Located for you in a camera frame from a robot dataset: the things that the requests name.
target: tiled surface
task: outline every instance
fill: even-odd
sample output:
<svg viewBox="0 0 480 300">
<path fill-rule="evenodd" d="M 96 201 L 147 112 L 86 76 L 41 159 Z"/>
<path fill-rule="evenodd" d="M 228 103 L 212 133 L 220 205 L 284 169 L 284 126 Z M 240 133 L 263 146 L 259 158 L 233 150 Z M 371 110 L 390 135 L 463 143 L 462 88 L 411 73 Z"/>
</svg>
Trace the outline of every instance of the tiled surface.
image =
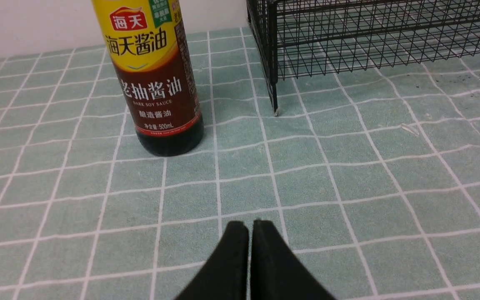
<svg viewBox="0 0 480 300">
<path fill-rule="evenodd" d="M 0 300 L 169 300 L 256 218 L 341 300 L 480 300 L 480 55 L 286 80 L 275 118 L 248 30 L 189 41 L 206 135 L 168 159 L 102 46 L 0 60 Z"/>
</svg>

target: black wire rack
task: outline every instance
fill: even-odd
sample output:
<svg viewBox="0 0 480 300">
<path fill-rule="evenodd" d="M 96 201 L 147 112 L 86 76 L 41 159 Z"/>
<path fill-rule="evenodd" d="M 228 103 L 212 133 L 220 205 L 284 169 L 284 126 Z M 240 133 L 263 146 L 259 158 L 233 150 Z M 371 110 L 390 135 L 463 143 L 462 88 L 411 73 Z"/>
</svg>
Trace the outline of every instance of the black wire rack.
<svg viewBox="0 0 480 300">
<path fill-rule="evenodd" d="M 274 113 L 279 79 L 480 53 L 480 0 L 246 0 Z"/>
</svg>

